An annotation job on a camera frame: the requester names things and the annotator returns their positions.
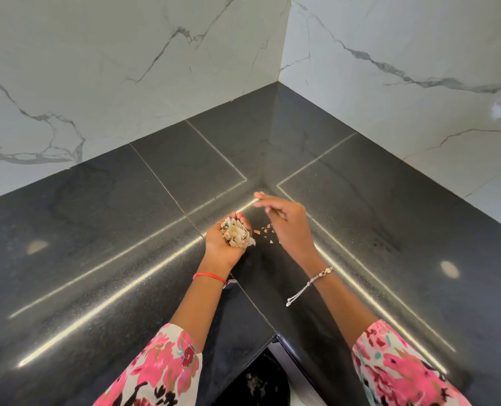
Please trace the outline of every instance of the hand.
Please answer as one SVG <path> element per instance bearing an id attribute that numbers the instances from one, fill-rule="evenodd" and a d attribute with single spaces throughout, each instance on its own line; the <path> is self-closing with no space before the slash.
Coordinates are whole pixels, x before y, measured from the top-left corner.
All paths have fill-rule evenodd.
<path id="1" fill-rule="evenodd" d="M 254 192 L 254 197 L 259 199 L 254 206 L 264 207 L 280 244 L 292 259 L 310 276 L 323 270 L 324 263 L 314 246 L 305 207 L 263 192 Z"/>
<path id="2" fill-rule="evenodd" d="M 245 226 L 245 229 L 252 233 L 249 220 L 241 212 L 232 212 L 229 216 L 232 218 L 238 218 Z M 225 221 L 225 219 L 226 218 L 220 219 L 220 221 L 214 224 L 207 231 L 206 254 L 203 257 L 202 264 L 200 265 L 201 269 L 198 269 L 199 272 L 205 272 L 203 267 L 206 267 L 207 272 L 214 273 L 223 279 L 227 279 L 230 271 L 245 252 L 245 249 L 243 248 L 229 246 L 226 243 L 226 239 L 224 239 L 222 232 L 220 232 L 220 225 Z"/>

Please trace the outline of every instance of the black granite countertop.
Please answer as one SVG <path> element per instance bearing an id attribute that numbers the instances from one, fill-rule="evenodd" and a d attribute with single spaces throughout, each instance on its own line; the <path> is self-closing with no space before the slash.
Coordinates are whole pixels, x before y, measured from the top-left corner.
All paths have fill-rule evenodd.
<path id="1" fill-rule="evenodd" d="M 501 225 L 281 84 L 0 197 L 0 404 L 91 404 L 167 322 L 254 191 L 307 207 L 322 254 L 476 405 L 501 405 Z M 330 405 L 366 405 L 349 348 L 276 242 L 233 270 L 207 405 L 278 337 Z"/>

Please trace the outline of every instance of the silver chain bracelet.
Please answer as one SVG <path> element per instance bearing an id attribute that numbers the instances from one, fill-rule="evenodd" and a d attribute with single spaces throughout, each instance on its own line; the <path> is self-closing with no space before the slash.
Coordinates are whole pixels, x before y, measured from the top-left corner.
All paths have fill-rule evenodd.
<path id="1" fill-rule="evenodd" d="M 318 278 L 321 278 L 321 277 L 324 277 L 326 276 L 328 273 L 331 273 L 333 271 L 333 267 L 332 266 L 329 266 L 327 267 L 326 269 L 324 269 L 322 272 L 320 272 L 318 275 L 315 275 L 313 276 L 308 282 L 307 282 L 307 285 L 305 285 L 305 287 L 303 289 L 301 289 L 301 291 L 299 291 L 298 293 L 296 293 L 295 295 L 293 295 L 291 298 L 288 298 L 288 302 L 286 303 L 286 306 L 290 306 L 292 305 L 292 303 L 294 303 L 294 300 L 298 299 L 298 297 L 303 293 L 305 292 L 305 289 L 307 289 L 309 286 L 312 285 L 312 283 L 317 280 Z"/>

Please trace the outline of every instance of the right hand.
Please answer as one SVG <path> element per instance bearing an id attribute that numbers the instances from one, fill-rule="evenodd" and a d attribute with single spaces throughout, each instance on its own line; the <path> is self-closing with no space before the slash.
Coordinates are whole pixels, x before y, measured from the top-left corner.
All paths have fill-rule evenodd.
<path id="1" fill-rule="evenodd" d="M 259 200 L 253 205 L 265 209 L 284 250 L 307 274 L 313 275 L 317 268 L 323 266 L 323 260 L 314 246 L 305 207 L 263 192 L 254 192 L 254 197 Z"/>

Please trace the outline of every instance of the crushed eggshell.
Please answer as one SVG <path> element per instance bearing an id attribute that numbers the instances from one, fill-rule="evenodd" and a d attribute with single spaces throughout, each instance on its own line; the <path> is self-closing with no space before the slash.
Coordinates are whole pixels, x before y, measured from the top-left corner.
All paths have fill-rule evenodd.
<path id="1" fill-rule="evenodd" d="M 249 245 L 256 245 L 243 223 L 237 218 L 227 217 L 220 225 L 220 232 L 228 245 L 246 249 Z"/>

